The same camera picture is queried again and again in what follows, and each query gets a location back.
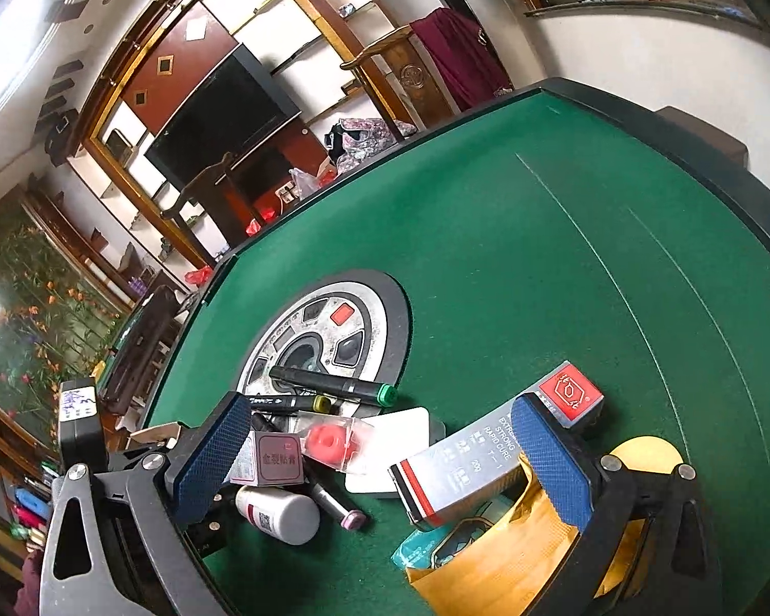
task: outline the black button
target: black button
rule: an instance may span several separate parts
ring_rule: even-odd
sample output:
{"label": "black button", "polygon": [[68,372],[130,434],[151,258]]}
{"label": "black button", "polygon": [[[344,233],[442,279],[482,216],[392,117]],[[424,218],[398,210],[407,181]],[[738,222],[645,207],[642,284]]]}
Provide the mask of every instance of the black button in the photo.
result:
{"label": "black button", "polygon": [[259,358],[254,362],[254,367],[251,369],[251,376],[248,377],[248,384],[251,384],[251,382],[256,382],[263,376],[263,372],[265,372],[265,364],[267,362],[268,359],[263,358]]}
{"label": "black button", "polygon": [[356,362],[359,361],[359,352],[362,351],[364,335],[364,331],[358,331],[337,345],[337,355],[334,356],[334,363],[347,366],[348,368],[356,366]]}
{"label": "black button", "polygon": [[310,322],[312,319],[318,318],[319,314],[322,312],[322,308],[325,307],[327,302],[328,299],[325,299],[306,306],[305,310],[302,311],[302,321]]}

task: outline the black tv screen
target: black tv screen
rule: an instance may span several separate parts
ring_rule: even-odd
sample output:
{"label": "black tv screen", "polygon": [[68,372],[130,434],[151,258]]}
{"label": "black tv screen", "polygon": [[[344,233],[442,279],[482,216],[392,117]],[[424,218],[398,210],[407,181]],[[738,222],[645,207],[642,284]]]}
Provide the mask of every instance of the black tv screen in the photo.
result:
{"label": "black tv screen", "polygon": [[263,65],[240,46],[173,114],[145,158],[182,189],[226,152],[239,157],[298,113]]}

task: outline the red stripe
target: red stripe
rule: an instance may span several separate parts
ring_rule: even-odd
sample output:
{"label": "red stripe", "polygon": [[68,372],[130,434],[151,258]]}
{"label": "red stripe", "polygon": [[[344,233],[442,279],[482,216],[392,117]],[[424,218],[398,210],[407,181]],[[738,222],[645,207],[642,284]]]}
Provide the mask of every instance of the red stripe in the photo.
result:
{"label": "red stripe", "polygon": [[428,496],[425,495],[425,492],[419,485],[419,480],[416,479],[416,475],[414,474],[414,469],[411,467],[411,463],[408,463],[408,460],[404,459],[399,465],[402,468],[402,472],[405,473],[405,477],[407,477],[408,483],[411,485],[411,489],[414,489],[416,499],[419,500],[419,506],[425,512],[425,516],[427,516],[428,521],[430,521],[434,526],[441,526],[441,520],[436,515],[436,512],[434,512],[433,507],[431,506],[431,501],[428,500]]}

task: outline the white bottle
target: white bottle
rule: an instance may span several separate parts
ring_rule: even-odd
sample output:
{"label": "white bottle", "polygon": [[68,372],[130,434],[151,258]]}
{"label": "white bottle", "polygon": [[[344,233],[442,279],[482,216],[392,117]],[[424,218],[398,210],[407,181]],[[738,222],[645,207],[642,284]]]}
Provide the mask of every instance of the white bottle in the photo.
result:
{"label": "white bottle", "polygon": [[252,526],[288,545],[304,545],[319,528],[319,509],[310,497],[273,486],[243,486],[236,508]]}

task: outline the blue gripper pad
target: blue gripper pad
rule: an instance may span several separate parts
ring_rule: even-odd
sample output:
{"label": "blue gripper pad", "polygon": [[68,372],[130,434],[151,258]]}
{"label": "blue gripper pad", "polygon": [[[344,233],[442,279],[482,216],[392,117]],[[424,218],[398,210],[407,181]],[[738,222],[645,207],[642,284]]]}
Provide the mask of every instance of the blue gripper pad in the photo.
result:
{"label": "blue gripper pad", "polygon": [[543,410],[537,410],[528,397],[519,396],[511,408],[513,434],[559,518],[584,532],[593,515],[588,478],[543,419],[542,414],[550,414],[544,406]]}
{"label": "blue gripper pad", "polygon": [[248,397],[230,392],[184,442],[169,453],[166,490],[177,526],[205,518],[251,430]]}

